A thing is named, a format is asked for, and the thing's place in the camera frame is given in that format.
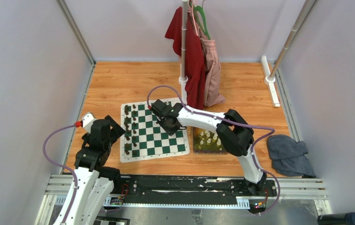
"wood surface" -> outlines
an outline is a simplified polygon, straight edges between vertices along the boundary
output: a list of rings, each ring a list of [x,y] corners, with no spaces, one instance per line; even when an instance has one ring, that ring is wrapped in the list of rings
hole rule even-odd
[[[121,104],[145,101],[148,92],[155,86],[166,84],[180,92],[178,77],[180,65],[177,62],[98,62],[81,116],[92,112],[96,118],[110,115],[115,121],[121,120]],[[214,105],[205,110],[227,112],[237,110],[252,125],[273,127],[275,134],[289,135],[282,107],[273,107],[260,63],[222,63],[220,93],[226,97],[224,104]],[[173,91],[161,88],[153,92],[151,99],[175,98]],[[235,156],[198,155],[192,151],[192,134],[188,129],[191,152],[185,156],[120,162],[120,141],[112,146],[106,166],[119,168],[124,174],[162,174],[196,176],[243,176]],[[67,166],[73,167],[75,155],[81,149],[83,128],[76,130]],[[267,131],[255,130],[255,138]],[[261,166],[270,172],[265,140],[255,147]]]

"gray wall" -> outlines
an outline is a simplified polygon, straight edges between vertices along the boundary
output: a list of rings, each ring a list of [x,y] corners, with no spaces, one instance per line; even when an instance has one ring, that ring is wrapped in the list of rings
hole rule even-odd
[[[0,0],[0,225],[34,223],[53,130],[72,124],[91,67],[54,0]],[[48,144],[63,162],[73,130]]]
[[[333,211],[355,211],[355,1],[319,1],[282,72]]]
[[[177,60],[165,32],[181,0],[66,2],[97,60]],[[263,54],[277,58],[303,2],[205,1],[207,27],[220,59],[259,61]]]

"green and white chessboard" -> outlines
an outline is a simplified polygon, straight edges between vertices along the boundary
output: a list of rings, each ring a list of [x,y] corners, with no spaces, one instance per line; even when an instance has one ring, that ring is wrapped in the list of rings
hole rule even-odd
[[[174,105],[178,98],[161,99]],[[157,117],[147,108],[147,102],[134,102],[121,105],[121,126],[130,132],[121,137],[121,162],[135,162],[154,158],[166,158],[189,154],[189,141],[186,130],[179,130],[169,136],[157,124]]]

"red garment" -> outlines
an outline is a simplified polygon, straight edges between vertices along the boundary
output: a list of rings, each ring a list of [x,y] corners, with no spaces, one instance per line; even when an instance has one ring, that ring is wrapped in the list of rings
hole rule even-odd
[[[165,37],[173,39],[173,50],[181,56],[181,24],[183,9],[179,7]],[[187,20],[186,31],[186,64],[185,75],[188,77],[186,83],[187,104],[196,109],[204,108],[204,89],[205,89],[205,62],[204,52],[202,51],[201,40],[195,34],[191,21]]]

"green hanger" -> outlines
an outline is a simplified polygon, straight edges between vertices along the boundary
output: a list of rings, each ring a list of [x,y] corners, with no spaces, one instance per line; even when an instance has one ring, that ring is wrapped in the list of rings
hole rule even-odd
[[[201,14],[202,21],[204,22],[204,26],[202,26],[201,21],[199,20],[196,12],[199,12],[199,14]],[[199,26],[201,27],[201,30],[208,37],[208,39],[211,40],[211,36],[209,35],[208,28],[206,27],[206,18],[205,18],[204,9],[200,6],[195,6],[194,7],[194,16],[195,16],[195,19],[198,22]]]

